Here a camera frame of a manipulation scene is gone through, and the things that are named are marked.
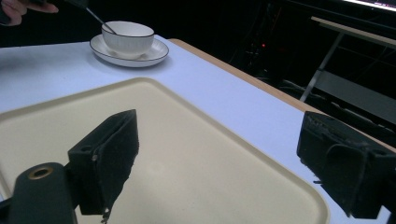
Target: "hand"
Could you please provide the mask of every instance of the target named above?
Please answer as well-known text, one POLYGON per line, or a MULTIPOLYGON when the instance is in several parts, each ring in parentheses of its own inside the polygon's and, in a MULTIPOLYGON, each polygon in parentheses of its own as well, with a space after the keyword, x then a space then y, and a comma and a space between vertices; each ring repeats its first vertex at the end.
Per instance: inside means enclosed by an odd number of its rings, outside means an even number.
POLYGON ((22 16, 26 14, 27 8, 35 11, 56 13, 58 8, 50 3, 44 3, 41 6, 31 3, 29 0, 0 0, 1 8, 9 16, 11 22, 7 25, 19 25, 22 22, 22 16))

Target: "plastic tray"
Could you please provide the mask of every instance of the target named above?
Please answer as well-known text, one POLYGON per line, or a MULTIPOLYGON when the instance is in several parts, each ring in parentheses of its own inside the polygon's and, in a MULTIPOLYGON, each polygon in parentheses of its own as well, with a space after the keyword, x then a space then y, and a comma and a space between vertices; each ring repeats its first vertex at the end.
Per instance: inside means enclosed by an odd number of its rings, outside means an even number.
MULTIPOLYGON (((302 179, 160 83, 136 78, 0 115, 3 192, 108 116, 136 109, 140 152, 111 223, 322 224, 329 211, 302 179)), ((79 223, 99 223, 99 216, 79 223)))

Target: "white saucer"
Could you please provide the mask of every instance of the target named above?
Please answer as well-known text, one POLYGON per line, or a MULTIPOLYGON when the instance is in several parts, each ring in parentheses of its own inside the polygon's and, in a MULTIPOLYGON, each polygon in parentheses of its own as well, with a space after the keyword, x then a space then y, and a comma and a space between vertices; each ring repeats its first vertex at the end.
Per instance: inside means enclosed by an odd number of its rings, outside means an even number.
POLYGON ((147 67, 162 62, 168 55, 169 48, 160 40, 154 39, 151 49, 136 59, 130 59, 126 55, 120 55, 109 49, 102 35, 97 35, 91 40, 93 52, 103 60, 126 67, 147 67))

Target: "spoon handle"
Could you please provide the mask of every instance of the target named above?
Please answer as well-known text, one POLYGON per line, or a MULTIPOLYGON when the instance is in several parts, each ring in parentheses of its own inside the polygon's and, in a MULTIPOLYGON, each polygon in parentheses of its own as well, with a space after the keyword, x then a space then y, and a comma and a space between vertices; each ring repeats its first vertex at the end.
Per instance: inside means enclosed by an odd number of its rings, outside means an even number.
POLYGON ((87 11, 91 13, 99 22, 101 22, 105 27, 107 27, 108 30, 110 30, 111 33, 117 34, 113 29, 111 29, 105 22, 103 22, 99 17, 97 17, 89 8, 87 8, 87 11))

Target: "white bowl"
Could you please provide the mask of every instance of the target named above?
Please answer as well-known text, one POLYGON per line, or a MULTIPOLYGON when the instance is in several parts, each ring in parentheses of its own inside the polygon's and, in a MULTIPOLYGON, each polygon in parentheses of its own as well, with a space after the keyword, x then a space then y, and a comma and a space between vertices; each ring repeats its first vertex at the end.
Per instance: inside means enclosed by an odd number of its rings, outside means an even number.
POLYGON ((130 21, 109 21, 106 25, 116 32, 113 34, 102 25, 102 35, 107 46, 129 58, 138 58, 146 53, 154 41, 154 31, 145 25, 130 21))

